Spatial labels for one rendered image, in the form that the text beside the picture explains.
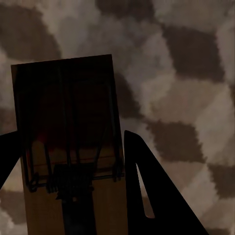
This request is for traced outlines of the mousetrap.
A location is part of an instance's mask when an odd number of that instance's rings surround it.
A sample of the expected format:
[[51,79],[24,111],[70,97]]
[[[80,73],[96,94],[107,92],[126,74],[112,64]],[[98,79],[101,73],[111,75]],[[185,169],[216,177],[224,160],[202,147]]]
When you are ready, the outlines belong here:
[[28,235],[128,235],[111,54],[11,65]]

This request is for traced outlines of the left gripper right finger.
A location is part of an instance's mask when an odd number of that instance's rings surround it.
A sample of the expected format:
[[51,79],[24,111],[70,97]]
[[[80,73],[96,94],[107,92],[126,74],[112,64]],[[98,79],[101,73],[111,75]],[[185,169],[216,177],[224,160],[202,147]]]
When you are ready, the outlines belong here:
[[[142,137],[124,130],[128,235],[209,235]],[[145,216],[138,165],[155,218]]]

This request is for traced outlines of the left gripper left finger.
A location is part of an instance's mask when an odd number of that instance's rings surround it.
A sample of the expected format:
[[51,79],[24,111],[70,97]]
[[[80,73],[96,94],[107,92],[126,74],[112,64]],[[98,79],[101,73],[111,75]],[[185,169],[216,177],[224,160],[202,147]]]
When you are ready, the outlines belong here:
[[0,136],[0,189],[21,156],[20,131]]

